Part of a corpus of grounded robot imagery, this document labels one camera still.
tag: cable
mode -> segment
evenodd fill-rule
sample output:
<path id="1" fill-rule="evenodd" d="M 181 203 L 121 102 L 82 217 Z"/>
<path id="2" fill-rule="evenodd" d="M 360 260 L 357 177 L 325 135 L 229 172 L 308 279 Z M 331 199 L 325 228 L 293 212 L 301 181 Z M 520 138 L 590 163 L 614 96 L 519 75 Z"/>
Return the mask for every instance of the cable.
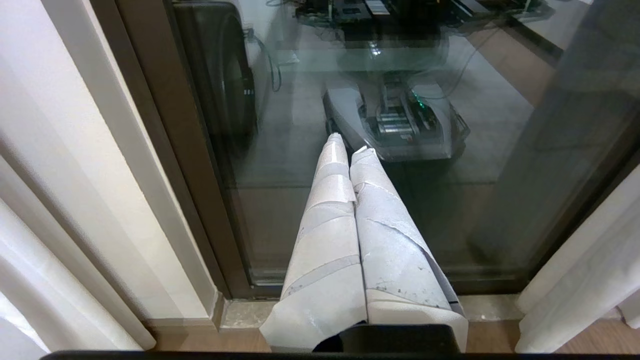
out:
<path id="1" fill-rule="evenodd" d="M 465 66 L 460 71 L 460 74 L 458 75 L 458 78 L 456 79 L 455 84 L 453 85 L 453 87 L 451 88 L 451 90 L 449 91 L 448 94 L 446 94 L 444 96 L 439 96 L 439 97 L 428 97 L 428 96 L 419 96 L 418 94 L 413 93 L 414 96 L 416 96 L 416 98 L 418 99 L 418 101 L 420 101 L 419 99 L 440 100 L 440 99 L 446 99 L 449 96 L 451 96 L 451 94 L 453 94 L 453 92 L 456 90 L 456 88 L 460 84 L 460 80 L 462 80 L 462 75 L 464 75 L 467 67 L 469 66 L 469 63 L 471 62 L 471 59 L 478 52 L 478 50 L 480 50 L 480 48 L 482 48 L 482 46 L 484 46 L 486 44 L 486 42 L 489 41 L 489 39 L 491 39 L 491 37 L 493 37 L 499 30 L 500 30 L 500 28 L 496 28 L 495 31 L 493 33 L 491 33 L 491 35 L 487 36 L 486 39 L 482 40 L 482 42 L 478 45 L 478 47 L 476 47 L 476 50 L 474 50 L 474 52 L 471 53 L 471 56 L 469 56 L 469 59 L 467 59 L 467 62 L 465 62 Z"/>
<path id="2" fill-rule="evenodd" d="M 271 71 L 271 89 L 273 90 L 273 92 L 280 91 L 280 88 L 282 87 L 282 73 L 280 72 L 280 64 L 276 63 L 275 65 L 276 70 L 278 71 L 278 86 L 276 86 L 275 77 L 273 75 L 273 59 L 271 57 L 269 49 L 267 49 L 266 45 L 264 45 L 264 42 L 262 42 L 257 36 L 255 36 L 255 33 L 252 30 L 245 31 L 244 37 L 246 37 L 248 40 L 255 40 L 262 51 L 267 54 L 267 59 L 269 59 L 269 70 Z"/>

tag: white wall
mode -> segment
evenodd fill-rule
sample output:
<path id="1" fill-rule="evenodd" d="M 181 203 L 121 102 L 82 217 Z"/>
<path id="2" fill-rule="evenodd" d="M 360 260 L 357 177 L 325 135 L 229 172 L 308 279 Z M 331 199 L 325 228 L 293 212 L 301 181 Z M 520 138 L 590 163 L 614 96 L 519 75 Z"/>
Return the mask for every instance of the white wall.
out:
<path id="1" fill-rule="evenodd" d="M 0 3 L 0 154 L 141 318 L 207 318 L 38 0 Z"/>

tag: curtain fold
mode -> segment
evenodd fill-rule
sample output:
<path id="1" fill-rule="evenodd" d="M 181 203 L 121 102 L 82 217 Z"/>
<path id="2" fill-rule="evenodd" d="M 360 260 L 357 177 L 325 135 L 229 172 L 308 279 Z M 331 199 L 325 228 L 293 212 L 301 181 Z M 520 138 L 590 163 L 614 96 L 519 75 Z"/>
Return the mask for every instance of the curtain fold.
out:
<path id="1" fill-rule="evenodd" d="M 153 337 L 2 157 L 0 174 L 0 317 L 45 351 L 152 348 Z"/>
<path id="2" fill-rule="evenodd" d="M 518 299 L 517 352 L 553 352 L 640 289 L 640 167 L 569 237 Z"/>

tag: wooden floor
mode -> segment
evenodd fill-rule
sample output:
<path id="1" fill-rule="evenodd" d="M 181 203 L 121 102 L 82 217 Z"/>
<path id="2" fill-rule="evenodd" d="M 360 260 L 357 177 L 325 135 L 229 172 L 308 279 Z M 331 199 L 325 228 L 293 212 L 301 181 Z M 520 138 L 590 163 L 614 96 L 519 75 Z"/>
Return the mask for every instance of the wooden floor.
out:
<path id="1" fill-rule="evenodd" d="M 472 322 L 467 352 L 513 352 L 520 331 L 517 321 Z M 156 351 L 269 352 L 258 329 L 156 334 Z M 640 331 L 619 320 L 600 320 L 557 352 L 573 354 L 640 354 Z"/>

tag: glass door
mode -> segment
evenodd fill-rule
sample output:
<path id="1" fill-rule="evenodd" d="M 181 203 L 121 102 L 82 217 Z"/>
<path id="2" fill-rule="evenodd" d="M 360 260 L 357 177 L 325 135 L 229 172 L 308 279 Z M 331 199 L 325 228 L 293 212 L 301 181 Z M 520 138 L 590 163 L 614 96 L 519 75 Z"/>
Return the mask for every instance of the glass door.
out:
<path id="1" fill-rule="evenodd" d="M 459 293 L 520 291 L 635 161 L 634 0 L 115 4 L 174 150 L 200 146 L 234 297 L 278 296 L 329 133 L 376 149 Z"/>

